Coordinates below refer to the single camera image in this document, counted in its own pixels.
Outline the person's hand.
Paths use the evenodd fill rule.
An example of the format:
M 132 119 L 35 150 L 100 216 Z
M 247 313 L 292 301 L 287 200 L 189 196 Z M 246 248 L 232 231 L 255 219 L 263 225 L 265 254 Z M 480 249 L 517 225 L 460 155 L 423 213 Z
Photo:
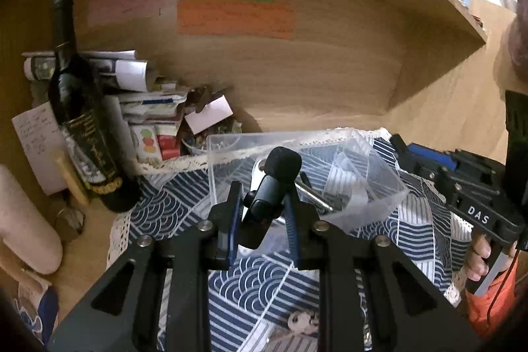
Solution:
M 511 246 L 508 251 L 508 259 L 501 269 L 502 272 L 507 272 L 514 261 L 514 256 L 516 252 L 517 242 Z M 474 228 L 472 231 L 472 241 L 467 250 L 465 262 L 464 262 L 464 273 L 468 280 L 479 281 L 480 278 L 489 272 L 489 266 L 487 261 L 491 254 L 491 246 L 489 241 L 486 239 L 485 234 L 483 234 L 478 229 Z M 513 284 L 515 283 L 515 273 L 516 273 L 516 263 L 514 263 L 514 269 L 508 276 L 508 281 L 513 279 Z

